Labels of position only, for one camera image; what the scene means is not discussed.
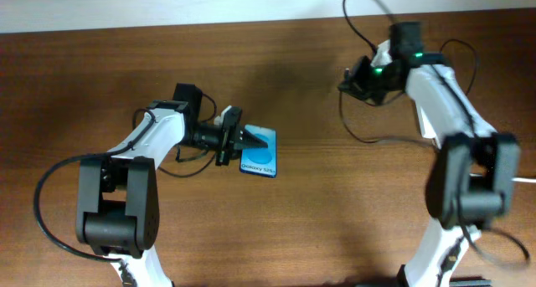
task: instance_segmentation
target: wooden surface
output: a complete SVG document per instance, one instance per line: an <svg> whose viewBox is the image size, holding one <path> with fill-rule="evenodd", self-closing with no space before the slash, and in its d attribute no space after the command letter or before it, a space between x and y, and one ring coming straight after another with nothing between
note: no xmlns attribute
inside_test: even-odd
<svg viewBox="0 0 536 287"><path fill-rule="evenodd" d="M403 16L423 23L425 45L452 37L478 50L482 66L469 99L523 148L520 175L536 169L536 10ZM356 19L373 42L387 38L383 17ZM428 221L424 185L430 150L363 146L338 120L336 86L345 67L368 54L341 18L274 23L125 28L0 35L0 285L118 286L107 264L69 255L39 231L31 201L53 163L104 151L130 131L131 113L195 83L220 110L241 106L244 123L278 132L278 176L240 174L238 162L179 180L157 174L157 250L180 285L272 286L393 276L409 261ZM472 56L452 47L466 85ZM403 98L372 109L345 98L361 136L418 137ZM204 114L210 105L203 106ZM170 170L189 172L203 161ZM78 166L61 169L42 196L46 223L75 239ZM536 187L517 184L513 209L496 225L536 251ZM510 259L502 240L480 244ZM472 251L456 276L481 274L496 286L524 286L536 269L508 272Z"/></svg>

